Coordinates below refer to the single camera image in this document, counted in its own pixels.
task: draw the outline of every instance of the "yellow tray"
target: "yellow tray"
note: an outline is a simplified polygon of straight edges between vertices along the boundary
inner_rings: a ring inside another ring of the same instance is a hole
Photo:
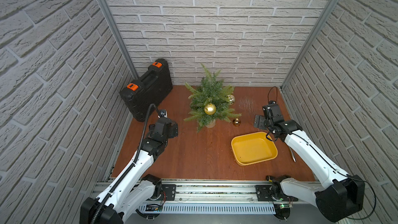
[[[255,132],[232,139],[232,152],[240,166],[271,160],[278,155],[274,142],[267,140],[266,135],[265,132]]]

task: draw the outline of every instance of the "artificial pine branch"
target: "artificial pine branch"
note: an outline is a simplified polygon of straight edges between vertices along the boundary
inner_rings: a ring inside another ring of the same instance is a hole
[[[221,70],[216,73],[211,74],[211,72],[201,64],[204,71],[205,77],[202,78],[201,84],[195,88],[191,87],[188,83],[185,86],[192,93],[189,96],[191,99],[191,112],[192,116],[184,119],[184,121],[195,120],[198,123],[197,131],[199,132],[204,126],[210,124],[215,119],[221,119],[227,122],[231,122],[230,118],[237,118],[241,114],[232,113],[235,111],[233,108],[229,108],[227,95],[234,92],[234,87],[228,85],[223,87],[223,79],[218,80],[217,76],[220,74]],[[216,106],[216,112],[212,115],[205,113],[205,106],[208,103],[212,103]]]

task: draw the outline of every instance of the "metal frame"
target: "metal frame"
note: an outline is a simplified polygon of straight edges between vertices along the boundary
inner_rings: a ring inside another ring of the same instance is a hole
[[[113,34],[113,37],[116,40],[117,46],[119,46],[120,52],[122,52],[123,58],[126,61],[127,67],[129,68],[132,76],[134,79],[138,79],[138,73],[134,67],[134,64],[131,60],[130,54],[127,50],[126,44],[122,38],[119,28],[117,27],[116,20],[113,17],[111,12],[111,8],[108,5],[106,0],[97,0],[99,7],[102,10],[103,16],[105,17],[106,21],[108,22],[109,28]]]
[[[297,68],[299,67],[302,59],[304,58],[305,54],[310,49],[312,43],[315,41],[316,37],[318,36],[319,32],[322,30],[323,26],[326,24],[326,21],[328,20],[331,12],[336,7],[338,2],[339,2],[339,0],[329,0],[327,2],[327,4],[325,5],[325,8],[323,9],[323,11],[321,12],[321,15],[319,16],[318,20],[314,24],[314,27],[312,28],[306,41],[304,42],[303,46],[301,46],[301,49],[300,49],[299,53],[297,54],[296,59],[294,60],[292,66],[290,67],[290,70],[287,72],[287,75],[281,85],[282,91],[290,82],[291,78],[293,77],[294,73],[296,72]]]

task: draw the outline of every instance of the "wire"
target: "wire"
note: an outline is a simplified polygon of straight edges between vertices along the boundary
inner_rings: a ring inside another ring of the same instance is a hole
[[[349,176],[347,176],[347,175],[341,174],[340,172],[337,172],[337,173],[339,173],[340,175],[342,175],[342,176],[344,176],[344,177],[350,178],[351,180],[356,180],[356,181],[364,182],[364,183],[367,183],[367,184],[369,185],[369,187],[371,188],[371,190],[372,190],[372,192],[373,192],[373,195],[374,195],[374,197],[375,197],[375,204],[373,205],[373,209],[372,209],[371,213],[368,214],[367,216],[363,217],[363,218],[351,218],[351,217],[346,217],[347,219],[351,219],[351,220],[364,220],[364,219],[369,218],[369,217],[373,214],[373,212],[375,211],[375,209],[376,209],[376,202],[377,202],[376,193],[375,193],[375,190],[373,189],[373,187],[371,186],[371,184],[370,184],[368,181],[365,181],[365,180],[360,180],[360,179],[356,179],[356,178],[353,178],[353,177],[349,177]]]
[[[268,91],[268,96],[267,96],[267,104],[269,103],[269,93],[271,92],[272,88],[274,88],[275,86],[271,87],[271,89]],[[276,100],[275,102],[278,102],[278,87],[276,88]]]

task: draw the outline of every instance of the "gold christmas ornament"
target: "gold christmas ornament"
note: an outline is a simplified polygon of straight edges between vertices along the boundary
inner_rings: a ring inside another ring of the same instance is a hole
[[[208,103],[208,104],[205,106],[205,113],[206,113],[206,114],[212,115],[212,114],[214,114],[215,112],[216,112],[216,106],[215,106],[214,104]]]
[[[235,103],[235,96],[233,96],[232,94],[227,95],[227,98],[230,105]]]
[[[234,118],[233,120],[232,120],[232,124],[234,125],[234,126],[236,126],[236,127],[238,127],[238,126],[240,126],[240,118]]]

